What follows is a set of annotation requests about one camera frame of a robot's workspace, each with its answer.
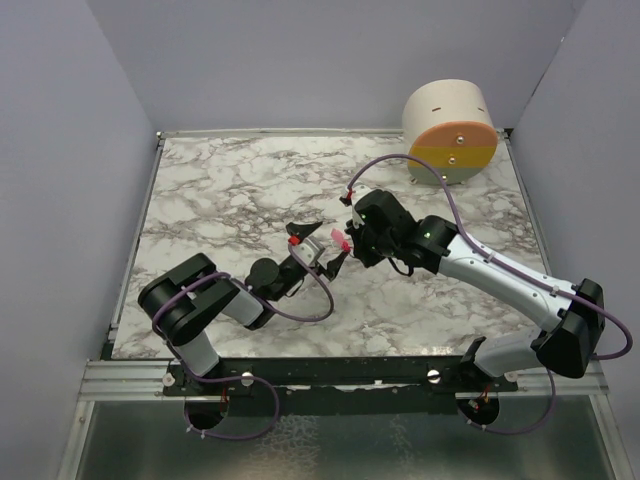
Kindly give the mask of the pink tag metal keyring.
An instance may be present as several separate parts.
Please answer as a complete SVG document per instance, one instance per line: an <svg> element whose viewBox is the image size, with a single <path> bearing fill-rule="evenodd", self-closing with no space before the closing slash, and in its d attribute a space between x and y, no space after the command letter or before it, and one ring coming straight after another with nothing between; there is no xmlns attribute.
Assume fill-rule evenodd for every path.
<svg viewBox="0 0 640 480"><path fill-rule="evenodd" d="M341 251L349 253L351 251L351 245L347 240L344 232L338 229L331 230L331 239L340 248Z"/></svg>

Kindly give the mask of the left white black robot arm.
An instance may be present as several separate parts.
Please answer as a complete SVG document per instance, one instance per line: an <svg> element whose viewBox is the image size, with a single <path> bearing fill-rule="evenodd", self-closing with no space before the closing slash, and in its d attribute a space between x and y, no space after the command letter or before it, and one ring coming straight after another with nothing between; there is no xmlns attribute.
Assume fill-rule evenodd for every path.
<svg viewBox="0 0 640 480"><path fill-rule="evenodd" d="M210 394L220 385L220 356L206 334L217 316L225 315L248 330L260 329L278 313L273 304L293 296L308 276L334 310L328 283L336 278L351 246L342 231L334 229L331 238L340 253L321 264L325 246L313 236L321 225L287 224L289 256L280 263L256 260L243 281L219 271L208 256L198 253L143 287L137 303L151 319L152 330L182 363L186 382L195 392Z"/></svg>

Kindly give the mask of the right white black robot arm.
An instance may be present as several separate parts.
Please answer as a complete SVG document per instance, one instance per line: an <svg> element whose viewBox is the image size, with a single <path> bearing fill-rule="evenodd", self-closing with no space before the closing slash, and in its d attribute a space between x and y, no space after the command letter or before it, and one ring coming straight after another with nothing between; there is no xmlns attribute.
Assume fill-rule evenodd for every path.
<svg viewBox="0 0 640 480"><path fill-rule="evenodd" d="M473 341L459 367L461 383L481 391L505 373L545 367L567 378L584 376L604 330L601 286L548 277L484 246L471 247L452 222L429 215L414 219L385 190L360 185L348 193L352 218L346 233L364 267L383 260L460 280L533 321L533 327Z"/></svg>

